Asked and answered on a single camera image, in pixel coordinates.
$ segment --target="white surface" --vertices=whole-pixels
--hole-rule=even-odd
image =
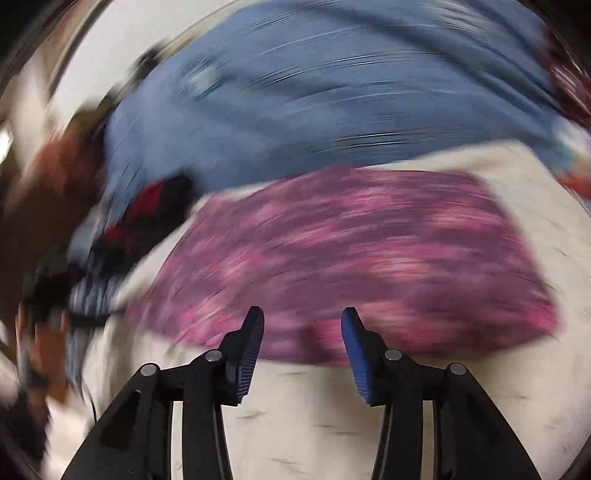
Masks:
[[[0,355],[0,403],[12,401],[18,392],[16,367],[4,355]]]
[[[12,147],[21,168],[33,159],[48,136],[48,102],[43,59],[37,51],[18,75],[8,118],[14,136]]]
[[[12,130],[8,123],[0,124],[0,165],[6,160],[12,145]]]
[[[557,304],[560,331],[486,359],[415,360],[435,366],[464,362],[503,412],[541,476],[558,479],[591,433],[591,220],[517,142],[381,168],[473,172],[501,198],[529,240]],[[179,237],[173,234],[138,267],[129,279],[127,296],[149,288]],[[84,377],[103,411],[142,364],[156,362],[168,368],[186,364],[200,352],[111,319],[91,344]],[[364,405],[347,369],[259,361],[250,395],[239,408],[226,408],[224,413],[237,479],[359,480],[371,474],[381,410]],[[179,418],[174,420],[177,431]],[[426,424],[429,432],[432,427]],[[424,451],[432,456],[431,435],[426,434]],[[175,436],[174,479],[182,478],[179,452]],[[431,469],[429,461],[424,479],[431,478]]]
[[[87,100],[99,100],[127,77],[148,48],[168,41],[226,1],[113,0],[91,27],[62,77],[52,108],[65,125]]]
[[[47,428],[47,451],[41,474],[44,480],[60,480],[75,452],[86,438],[93,421],[82,402],[70,395],[62,405],[48,398],[51,422]]]

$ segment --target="blue gripper pad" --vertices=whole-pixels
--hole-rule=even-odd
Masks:
[[[340,317],[340,329],[347,349],[347,356],[351,363],[357,391],[368,404],[371,404],[373,395],[369,382],[370,363],[362,343],[362,336],[367,333],[367,330],[353,307],[347,307],[343,310]]]

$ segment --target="black fabric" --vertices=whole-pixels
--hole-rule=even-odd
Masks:
[[[87,270],[101,277],[129,272],[183,224],[195,197],[193,182],[184,174],[148,185],[92,245]]]
[[[39,471],[45,452],[47,435],[45,425],[39,425],[31,416],[25,392],[20,392],[10,406],[0,406],[0,479],[22,478],[14,446],[24,454],[32,467]]]

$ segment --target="purple patterned fabric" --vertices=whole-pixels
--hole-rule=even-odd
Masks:
[[[408,353],[517,345],[557,326],[515,228],[465,173],[325,168],[213,196],[128,319],[217,347],[265,312],[261,358],[348,365],[340,314]]]

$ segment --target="laundry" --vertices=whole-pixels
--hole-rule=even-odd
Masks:
[[[94,241],[86,275],[72,289],[69,310],[89,319],[73,329],[66,344],[66,375],[80,394],[86,348],[97,327],[113,313],[111,302],[129,270],[170,232],[184,222],[194,202],[193,183],[185,175],[148,185],[129,205],[123,218]]]
[[[262,358],[315,365],[347,365],[350,305],[412,353],[491,352],[558,323],[519,233],[465,173],[333,166],[213,196],[126,318],[214,348],[251,304]]]
[[[546,48],[547,26],[514,1],[250,5],[117,107],[105,196],[120,213],[180,171],[209,193],[492,140],[518,139],[551,168]]]

